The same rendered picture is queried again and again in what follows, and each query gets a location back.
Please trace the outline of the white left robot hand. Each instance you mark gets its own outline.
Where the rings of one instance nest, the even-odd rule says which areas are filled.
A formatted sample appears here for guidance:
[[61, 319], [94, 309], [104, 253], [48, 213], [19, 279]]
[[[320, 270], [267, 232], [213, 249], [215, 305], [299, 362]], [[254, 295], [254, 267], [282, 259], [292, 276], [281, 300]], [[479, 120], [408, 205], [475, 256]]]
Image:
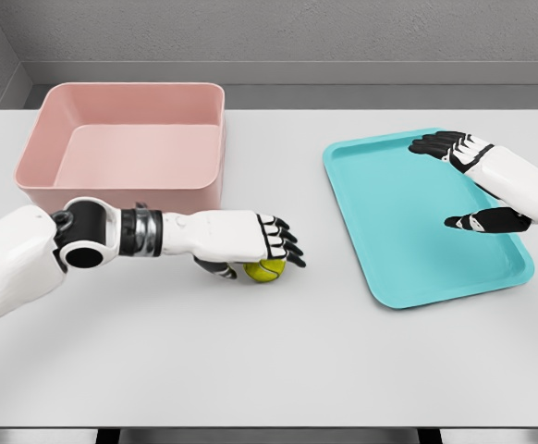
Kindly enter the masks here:
[[307, 266], [298, 239], [287, 222], [253, 211], [214, 211], [203, 216], [206, 230], [196, 236], [194, 262], [221, 278], [235, 279], [234, 264], [281, 259]]

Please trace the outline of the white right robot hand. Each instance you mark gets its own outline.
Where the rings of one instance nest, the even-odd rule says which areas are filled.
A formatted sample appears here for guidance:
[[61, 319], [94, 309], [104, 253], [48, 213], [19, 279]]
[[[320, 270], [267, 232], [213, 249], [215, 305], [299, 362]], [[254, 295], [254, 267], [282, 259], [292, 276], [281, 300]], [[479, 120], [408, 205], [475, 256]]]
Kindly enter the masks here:
[[445, 220], [450, 228], [481, 233], [523, 232], [538, 224], [538, 167], [507, 147], [469, 133], [440, 130], [425, 134], [409, 146], [450, 164], [479, 188], [504, 203]]

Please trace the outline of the yellow-green tennis ball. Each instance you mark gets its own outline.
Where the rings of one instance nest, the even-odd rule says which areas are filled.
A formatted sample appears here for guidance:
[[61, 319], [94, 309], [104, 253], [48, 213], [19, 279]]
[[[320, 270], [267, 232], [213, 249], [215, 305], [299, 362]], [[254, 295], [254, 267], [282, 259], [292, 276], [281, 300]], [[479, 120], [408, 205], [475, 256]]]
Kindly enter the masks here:
[[257, 263], [243, 265], [245, 273], [254, 281], [266, 283], [280, 278], [286, 262], [281, 259], [263, 259]]

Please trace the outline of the blue tray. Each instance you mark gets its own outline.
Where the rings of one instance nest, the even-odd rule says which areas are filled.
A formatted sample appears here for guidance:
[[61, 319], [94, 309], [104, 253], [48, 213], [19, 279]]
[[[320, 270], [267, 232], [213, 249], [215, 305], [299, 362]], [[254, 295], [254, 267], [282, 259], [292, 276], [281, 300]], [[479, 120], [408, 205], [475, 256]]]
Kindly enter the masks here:
[[445, 225], [498, 205], [454, 167], [413, 154], [416, 129], [335, 142], [324, 167], [370, 292], [405, 309], [527, 283], [534, 263], [517, 234]]

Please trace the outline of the pink basket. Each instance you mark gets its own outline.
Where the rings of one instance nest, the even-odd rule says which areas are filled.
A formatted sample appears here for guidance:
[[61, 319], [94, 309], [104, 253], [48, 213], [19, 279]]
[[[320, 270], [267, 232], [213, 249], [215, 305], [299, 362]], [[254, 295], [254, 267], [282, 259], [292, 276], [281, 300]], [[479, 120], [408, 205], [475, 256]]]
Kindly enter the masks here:
[[68, 82], [46, 94], [15, 169], [48, 212], [76, 197], [192, 214], [221, 205], [225, 91], [207, 82]]

